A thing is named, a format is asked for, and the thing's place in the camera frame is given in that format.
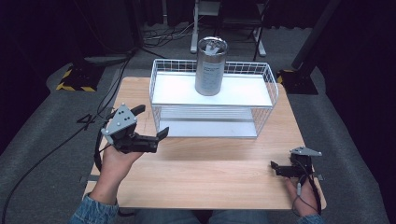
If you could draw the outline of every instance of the gray carpet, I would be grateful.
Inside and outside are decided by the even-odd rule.
[[[273,73],[290,68],[309,32],[309,29],[265,30],[263,43],[267,56],[259,57],[258,62],[269,63]],[[212,33],[213,30],[203,30],[200,38]],[[243,37],[237,33],[226,35],[230,45],[228,61],[252,60],[252,44],[233,42]],[[196,55],[190,54],[190,43],[191,38],[187,36],[149,50],[170,59],[195,59]],[[149,77],[156,58],[139,50],[123,75]],[[99,104],[107,96],[120,65],[106,68],[97,92],[56,91],[67,68],[68,64],[49,77],[50,96],[0,157],[2,211],[6,197],[21,176],[84,125],[77,120],[87,114],[95,115],[97,108],[101,108]],[[328,204],[323,217],[327,223],[389,223],[379,187],[327,98],[325,81],[318,69],[312,78],[319,95],[288,97],[306,146],[323,153],[323,157],[314,158],[316,171],[325,178],[320,183]],[[91,172],[96,135],[102,124],[103,121],[97,119],[87,131],[76,135],[26,176],[12,195],[7,223],[65,223],[70,218]],[[294,223],[297,219],[291,211],[269,211],[269,218],[272,223]],[[133,223],[133,218],[119,217],[117,223]]]

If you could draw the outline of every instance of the wooden table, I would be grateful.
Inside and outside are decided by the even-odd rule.
[[[167,137],[157,153],[146,153],[134,163],[120,185],[120,206],[291,209],[283,178],[275,175],[270,161],[290,165],[289,150],[304,141],[287,95],[278,87],[278,102],[257,139]],[[130,108],[146,105],[146,112],[137,116],[136,131],[156,134],[148,77],[126,77],[114,107],[121,103]],[[99,175],[95,166],[92,175]],[[92,191],[95,183],[89,181],[85,192]]]

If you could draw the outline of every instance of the white wire rack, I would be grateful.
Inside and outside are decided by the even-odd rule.
[[[155,60],[149,98],[157,131],[170,137],[257,137],[278,97],[268,63],[227,62],[221,91],[195,88],[196,61]]]

